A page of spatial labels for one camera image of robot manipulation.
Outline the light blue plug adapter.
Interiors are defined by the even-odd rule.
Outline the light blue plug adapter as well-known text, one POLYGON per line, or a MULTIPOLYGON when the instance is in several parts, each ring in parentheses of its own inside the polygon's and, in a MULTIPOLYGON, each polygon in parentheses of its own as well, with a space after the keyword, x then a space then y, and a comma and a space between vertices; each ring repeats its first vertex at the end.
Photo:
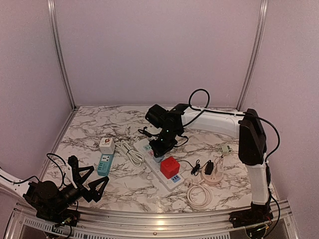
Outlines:
POLYGON ((156 163, 160 163, 160 162, 162 162, 163 161, 163 159, 164 159, 164 156, 160 156, 160 157, 153 157, 153 160, 156 162, 156 163))

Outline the red cube socket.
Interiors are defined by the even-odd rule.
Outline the red cube socket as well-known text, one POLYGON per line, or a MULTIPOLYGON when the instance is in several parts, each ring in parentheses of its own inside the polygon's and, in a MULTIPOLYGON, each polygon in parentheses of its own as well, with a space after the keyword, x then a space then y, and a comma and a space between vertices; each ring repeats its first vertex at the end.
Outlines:
POLYGON ((170 156, 163 160, 160 163, 160 171, 166 177, 166 179, 170 179, 176 174, 179 173, 180 163, 177 160, 170 156))

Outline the black power adapter with cable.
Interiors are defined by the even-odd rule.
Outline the black power adapter with cable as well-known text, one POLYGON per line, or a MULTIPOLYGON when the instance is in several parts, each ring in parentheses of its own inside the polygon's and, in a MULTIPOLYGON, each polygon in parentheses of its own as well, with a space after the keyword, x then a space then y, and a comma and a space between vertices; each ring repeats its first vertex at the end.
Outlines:
POLYGON ((212 162, 212 160, 208 160, 206 163, 204 163, 202 166, 200 164, 200 160, 196 160, 195 164, 192 165, 189 161, 187 160, 180 160, 178 162, 186 162, 187 164, 190 165, 191 167, 191 175, 197 176, 200 172, 201 169, 204 169, 204 173, 206 175, 209 175, 210 173, 212 173, 213 169, 214 169, 214 163, 212 162))

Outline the small white charger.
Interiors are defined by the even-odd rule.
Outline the small white charger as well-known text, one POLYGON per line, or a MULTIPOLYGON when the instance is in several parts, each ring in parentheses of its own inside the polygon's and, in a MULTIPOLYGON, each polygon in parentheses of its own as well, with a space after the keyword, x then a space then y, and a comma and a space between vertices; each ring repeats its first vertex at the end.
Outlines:
POLYGON ((224 172, 223 163, 216 164, 216 167, 215 167, 215 175, 216 175, 216 177, 222 177, 223 172, 224 172))

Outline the pink round power socket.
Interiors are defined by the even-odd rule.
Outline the pink round power socket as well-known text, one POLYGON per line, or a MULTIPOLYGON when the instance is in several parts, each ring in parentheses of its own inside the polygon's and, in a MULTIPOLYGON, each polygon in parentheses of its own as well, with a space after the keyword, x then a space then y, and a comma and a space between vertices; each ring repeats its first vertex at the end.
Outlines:
POLYGON ((210 175, 207 175, 202 170, 200 176, 205 184, 213 186, 221 182, 223 178, 223 174, 224 174, 223 172, 217 171, 217 172, 212 172, 210 175))

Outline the teal power strip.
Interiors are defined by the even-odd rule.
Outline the teal power strip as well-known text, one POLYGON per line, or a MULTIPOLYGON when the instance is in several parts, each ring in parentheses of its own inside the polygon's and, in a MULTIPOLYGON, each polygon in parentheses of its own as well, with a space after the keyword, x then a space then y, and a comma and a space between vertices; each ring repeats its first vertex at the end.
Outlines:
POLYGON ((112 166, 114 154, 102 154, 97 166, 99 176, 108 176, 112 166))

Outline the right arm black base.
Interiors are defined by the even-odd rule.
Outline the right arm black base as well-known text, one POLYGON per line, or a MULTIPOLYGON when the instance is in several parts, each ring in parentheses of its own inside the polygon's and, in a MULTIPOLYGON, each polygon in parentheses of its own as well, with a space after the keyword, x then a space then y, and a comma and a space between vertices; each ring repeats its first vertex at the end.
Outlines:
POLYGON ((239 228, 271 221, 273 218, 269 202, 263 205, 252 202, 249 209, 231 212, 229 222, 233 228, 239 228))

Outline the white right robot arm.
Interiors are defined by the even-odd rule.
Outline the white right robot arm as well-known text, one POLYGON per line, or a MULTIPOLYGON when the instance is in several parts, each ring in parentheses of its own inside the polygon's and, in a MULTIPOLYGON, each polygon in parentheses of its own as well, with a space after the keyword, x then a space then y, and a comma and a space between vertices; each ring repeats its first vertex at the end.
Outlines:
POLYGON ((238 157, 246 166, 252 189, 251 209, 247 219, 259 222, 269 210, 271 192, 270 169, 267 164, 266 133, 254 109, 245 112, 213 111, 178 104, 171 110, 155 104, 145 119, 160 132, 150 141, 155 157, 161 157, 177 147, 176 137, 183 137, 186 128, 227 134, 239 139, 238 157))

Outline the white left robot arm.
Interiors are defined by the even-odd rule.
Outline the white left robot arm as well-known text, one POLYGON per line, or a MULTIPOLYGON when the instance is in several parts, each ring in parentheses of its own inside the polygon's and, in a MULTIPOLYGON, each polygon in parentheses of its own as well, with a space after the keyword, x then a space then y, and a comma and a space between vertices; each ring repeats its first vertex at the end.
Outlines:
POLYGON ((65 161, 62 157, 48 153, 47 158, 58 165, 51 157, 59 158, 63 166, 58 166, 62 176, 61 185, 53 181, 40 181, 37 176, 28 179, 18 179, 4 170, 0 171, 0 185, 23 198, 36 209, 36 216, 56 223, 71 223, 77 221, 79 212, 69 207, 83 198, 87 202, 98 202, 109 182, 104 176, 84 186, 85 181, 93 173, 94 167, 79 167, 78 158, 74 155, 65 161))

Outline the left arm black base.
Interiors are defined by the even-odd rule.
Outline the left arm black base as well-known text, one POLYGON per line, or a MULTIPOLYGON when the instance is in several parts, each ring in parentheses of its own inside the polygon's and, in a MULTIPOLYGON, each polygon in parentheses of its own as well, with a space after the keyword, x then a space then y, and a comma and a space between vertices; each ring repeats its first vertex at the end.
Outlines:
POLYGON ((41 212, 36 213, 36 217, 55 223, 55 227, 64 225, 75 227, 78 223, 80 213, 77 210, 66 209, 62 213, 41 212))

